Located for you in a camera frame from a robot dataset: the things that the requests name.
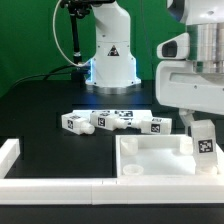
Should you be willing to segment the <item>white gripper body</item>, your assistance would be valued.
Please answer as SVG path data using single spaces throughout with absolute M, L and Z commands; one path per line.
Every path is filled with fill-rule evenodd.
M 187 33 L 157 47 L 156 98 L 161 105 L 224 115 L 224 72 L 197 72 Z

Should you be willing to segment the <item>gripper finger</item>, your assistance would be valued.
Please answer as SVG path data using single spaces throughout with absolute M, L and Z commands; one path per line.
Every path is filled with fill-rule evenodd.
M 185 127 L 185 134 L 191 135 L 191 123 L 194 121 L 194 111 L 189 109 L 179 109 L 179 116 Z

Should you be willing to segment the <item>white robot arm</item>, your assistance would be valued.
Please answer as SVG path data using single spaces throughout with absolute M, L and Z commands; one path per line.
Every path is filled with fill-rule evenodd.
M 224 0 L 166 0 L 185 32 L 157 47 L 156 98 L 176 107 L 185 123 L 194 111 L 224 115 Z M 90 6 L 96 19 L 96 54 L 86 85 L 119 93 L 138 85 L 130 52 L 130 16 L 116 0 L 72 0 Z

